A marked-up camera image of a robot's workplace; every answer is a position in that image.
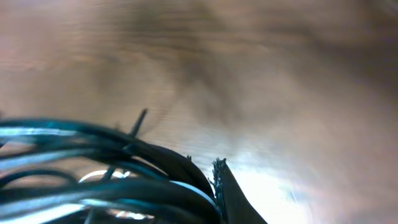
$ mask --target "wire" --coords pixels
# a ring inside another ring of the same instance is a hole
[[[77,179],[65,172],[61,172],[59,170],[55,169],[33,169],[33,170],[27,170],[27,171],[22,171],[22,172],[15,172],[13,174],[9,174],[5,177],[2,177],[0,179],[0,188],[5,187],[7,184],[9,184],[12,181],[15,181],[17,179],[21,179],[24,177],[29,177],[33,175],[49,175],[49,176],[55,176],[55,177],[61,177],[68,181],[69,184],[77,184],[78,181]]]
[[[26,217],[40,214],[43,218],[52,212],[52,216],[49,215],[52,218],[47,220],[49,222],[55,218],[55,210],[60,218],[52,221],[54,223],[69,223],[72,220],[73,223],[86,224],[104,223],[106,220],[124,223],[104,213],[103,210],[110,208],[154,215],[172,223],[219,223],[220,215],[213,191],[200,169],[170,149],[135,138],[146,113],[146,110],[141,113],[130,134],[67,120],[0,120],[0,139],[18,141],[19,137],[29,137],[37,143],[27,152],[0,156],[0,170],[73,157],[85,157],[109,165],[108,170],[95,173],[104,175],[101,180],[83,182],[94,175],[88,174],[81,178],[79,184],[66,173],[48,169],[27,170],[3,177],[0,187],[30,175],[61,177],[67,179],[69,184],[0,189],[0,223],[23,220],[33,224],[35,221]],[[124,173],[116,172],[116,168],[124,169]],[[128,173],[140,177],[130,178]],[[124,178],[111,179],[112,176]],[[61,212],[59,207],[64,205],[71,206]],[[74,214],[71,212],[72,205],[76,205],[73,207]]]

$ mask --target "wood grain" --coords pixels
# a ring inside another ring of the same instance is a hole
[[[271,224],[395,223],[396,24],[356,0],[1,1],[0,109],[127,131],[149,108],[141,138],[206,175],[227,157]]]

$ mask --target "wooden surface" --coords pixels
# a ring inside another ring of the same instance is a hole
[[[396,17],[359,1],[6,0],[7,117],[82,119],[226,157],[269,223],[396,223]],[[55,166],[78,175],[78,160]]]

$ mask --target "black cable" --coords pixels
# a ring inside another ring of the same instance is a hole
[[[47,222],[46,224],[71,224],[71,223],[83,223],[85,218],[87,217],[88,212],[86,210],[76,212],[71,215],[67,215],[65,217],[60,217],[54,221]],[[142,219],[135,220],[132,218],[117,218],[114,215],[105,212],[104,210],[100,210],[96,212],[95,218],[93,219],[95,224],[170,224],[167,221],[159,221],[155,219]]]
[[[214,165],[214,178],[218,205],[223,221],[230,224],[267,224],[244,196],[234,175],[226,165],[226,159],[217,160]]]
[[[101,210],[110,208],[155,215],[172,223],[219,223],[218,210],[211,199],[192,189],[169,182],[174,180],[190,184],[213,198],[212,189],[200,169],[170,149],[135,138],[146,112],[144,110],[141,113],[130,134],[76,121],[1,120],[0,139],[29,137],[35,139],[38,145],[27,152],[0,157],[0,169],[72,157],[85,157],[110,167],[100,181],[61,187],[0,189],[0,220],[23,217],[60,203],[79,203],[94,209],[69,217],[86,224],[105,220],[111,220],[110,223],[124,223],[120,219],[107,216]],[[140,157],[155,167],[132,157]],[[110,179],[116,168],[131,171],[144,178]],[[29,172],[35,174],[31,170],[24,171],[13,174],[13,178],[27,176]]]
[[[53,188],[4,189],[0,190],[0,198],[0,219],[18,217],[59,205],[60,202],[78,203],[86,198],[126,198],[178,207],[203,218],[207,223],[217,223],[219,220],[218,212],[212,204],[196,192],[166,181],[145,178],[85,182]]]
[[[186,160],[185,157],[170,149],[133,139],[120,131],[94,124],[57,119],[4,119],[0,121],[0,138],[19,134],[37,139],[48,139],[49,136],[59,137],[72,135],[72,133],[77,136],[91,136],[104,145],[112,144],[124,147],[125,151],[131,153],[132,156],[142,157],[157,167],[168,168],[169,172],[165,171],[168,174],[173,174],[177,181],[186,182],[199,188],[210,197],[214,196],[206,177],[197,166]]]
[[[71,174],[67,174],[65,172],[55,170],[55,169],[32,169],[32,170],[27,170],[27,171],[22,171],[22,172],[15,172],[12,174],[9,174],[7,176],[4,176],[0,178],[0,188],[5,187],[7,184],[10,182],[21,179],[24,177],[29,177],[33,175],[49,175],[49,176],[54,176],[54,177],[60,177],[68,181],[69,184],[77,184],[78,181],[77,179],[72,176]]]

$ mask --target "black wire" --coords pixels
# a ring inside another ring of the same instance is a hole
[[[40,145],[28,152],[0,157],[0,170],[70,157],[86,157],[110,167],[103,179],[97,182],[61,187],[2,189],[0,219],[18,218],[36,210],[59,205],[61,202],[84,203],[95,208],[89,212],[78,213],[84,214],[81,222],[85,221],[86,224],[97,223],[98,219],[103,217],[104,212],[99,208],[119,208],[146,213],[171,222],[218,223],[219,214],[212,203],[190,189],[169,182],[176,180],[190,184],[213,198],[212,189],[200,169],[170,149],[135,138],[145,114],[146,110],[141,113],[130,134],[76,121],[1,120],[0,139],[12,139],[19,133],[20,136],[34,137]],[[71,142],[73,138],[84,141]],[[132,156],[141,157],[156,167],[133,159]],[[117,167],[146,178],[110,180]],[[109,216],[107,220],[112,220],[110,223],[119,223],[115,221],[118,219]]]
[[[155,164],[157,167],[161,167],[161,169],[169,175],[173,174],[173,178],[175,178],[175,180],[193,185],[202,190],[210,197],[214,197],[213,191],[208,184],[206,177],[197,166],[188,161],[185,157],[174,151],[171,151],[170,149],[153,146],[141,140],[133,139],[128,134],[124,134],[113,129],[77,121],[36,118],[1,120],[0,138],[7,135],[6,133],[1,131],[1,128],[15,127],[26,128],[28,130],[52,128],[59,129],[61,131],[75,131],[76,135],[85,134],[87,136],[95,136],[95,139],[97,139],[100,143],[114,144],[114,146],[120,147],[128,146],[128,150],[125,151],[130,152],[132,156],[142,157],[150,163]],[[21,134],[26,134],[26,132],[26,130],[21,131]],[[54,136],[56,136],[57,133],[58,132],[56,131],[52,132]],[[27,134],[27,136],[35,136],[37,139],[48,139],[49,137],[48,135],[39,134]]]
[[[78,181],[77,179],[65,172],[55,170],[55,169],[32,169],[32,170],[27,170],[27,171],[21,171],[21,172],[15,172],[13,174],[9,174],[5,177],[2,177],[0,179],[0,188],[5,187],[7,184],[9,184],[12,181],[15,181],[17,179],[23,178],[23,177],[29,177],[33,175],[50,175],[50,176],[55,176],[55,177],[61,177],[65,180],[68,181],[69,184],[77,184]]]
[[[60,202],[77,203],[86,198],[131,198],[178,207],[203,218],[207,223],[217,223],[219,220],[218,212],[212,204],[196,192],[173,183],[145,178],[85,182],[52,188],[4,189],[0,190],[0,198],[0,219],[18,217],[34,210],[59,205]]]
[[[65,217],[60,217],[54,221],[47,222],[46,224],[71,224],[71,223],[83,223],[87,217],[88,212],[86,210],[67,215]],[[131,218],[117,218],[114,215],[109,214],[103,210],[96,212],[95,219],[93,220],[96,224],[170,224],[167,221],[159,221],[155,219],[142,219],[135,220]]]
[[[134,213],[143,213],[153,215],[155,217],[164,217],[165,220],[170,222],[207,224],[207,222],[201,217],[198,217],[184,209],[170,205],[147,203],[141,200],[119,199],[115,202],[110,202],[98,199],[84,199],[80,200],[79,203],[96,208],[110,208]]]

